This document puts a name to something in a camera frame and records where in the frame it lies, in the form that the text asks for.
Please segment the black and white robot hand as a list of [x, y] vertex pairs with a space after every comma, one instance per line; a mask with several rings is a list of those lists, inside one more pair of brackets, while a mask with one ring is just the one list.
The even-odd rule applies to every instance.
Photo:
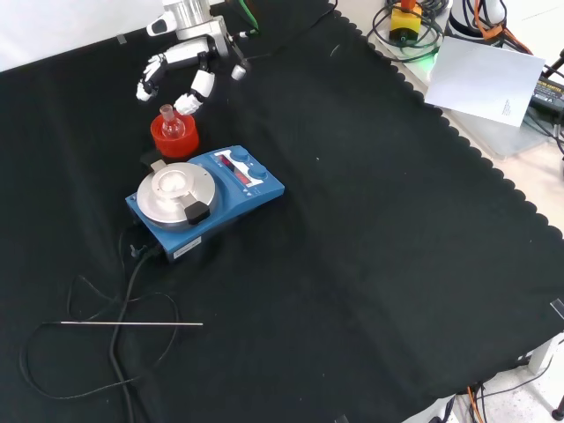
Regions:
[[179, 114], [192, 115], [207, 101], [215, 85], [212, 59], [227, 59], [234, 54], [238, 62], [231, 71], [231, 78], [239, 81], [248, 73], [249, 62], [235, 44], [235, 38], [227, 32], [225, 21], [220, 16], [189, 26], [168, 10], [148, 25], [146, 31], [151, 37], [175, 32], [181, 39], [148, 60], [137, 82], [136, 97], [140, 101], [147, 102], [157, 95], [158, 84], [167, 71], [196, 65], [197, 72], [189, 90], [174, 103], [174, 109]]

